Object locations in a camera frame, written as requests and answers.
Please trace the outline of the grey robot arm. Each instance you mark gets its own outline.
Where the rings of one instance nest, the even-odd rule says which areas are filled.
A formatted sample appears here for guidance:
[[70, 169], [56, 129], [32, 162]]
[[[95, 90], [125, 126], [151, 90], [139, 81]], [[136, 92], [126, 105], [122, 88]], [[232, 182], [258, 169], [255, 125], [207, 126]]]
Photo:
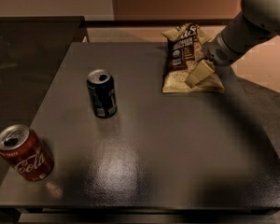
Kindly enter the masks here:
[[280, 0], [241, 0], [241, 12], [211, 41], [203, 45], [206, 58], [185, 82], [191, 88], [230, 66], [250, 49], [280, 36]]

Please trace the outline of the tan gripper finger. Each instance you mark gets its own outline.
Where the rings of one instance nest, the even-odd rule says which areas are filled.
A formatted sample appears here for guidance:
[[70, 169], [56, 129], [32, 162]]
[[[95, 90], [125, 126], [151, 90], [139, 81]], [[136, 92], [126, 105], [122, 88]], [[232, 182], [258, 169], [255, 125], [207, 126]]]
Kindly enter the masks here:
[[194, 70], [186, 78], [185, 83], [193, 88], [215, 73], [215, 67], [208, 60], [200, 60]]

